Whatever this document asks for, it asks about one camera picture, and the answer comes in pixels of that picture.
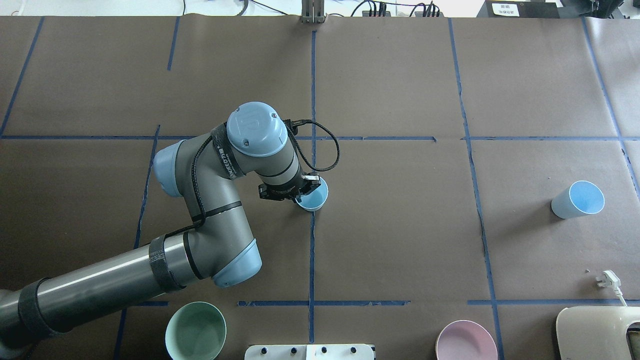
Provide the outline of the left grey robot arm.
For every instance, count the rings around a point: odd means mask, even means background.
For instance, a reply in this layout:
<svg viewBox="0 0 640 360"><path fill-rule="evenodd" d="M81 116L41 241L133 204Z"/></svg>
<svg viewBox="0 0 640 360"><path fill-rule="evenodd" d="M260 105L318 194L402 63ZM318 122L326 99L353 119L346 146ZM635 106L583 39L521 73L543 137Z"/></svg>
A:
<svg viewBox="0 0 640 360"><path fill-rule="evenodd" d="M298 127L311 123L282 120L270 105L252 101L210 132L158 151L154 174L169 196L183 198L192 224L20 291L2 291L1 358L18 358L39 341L198 280L211 278L224 289L256 275L262 259L235 181L255 173L259 197L271 201L315 191L319 170L303 171L306 157L295 139Z"/></svg>

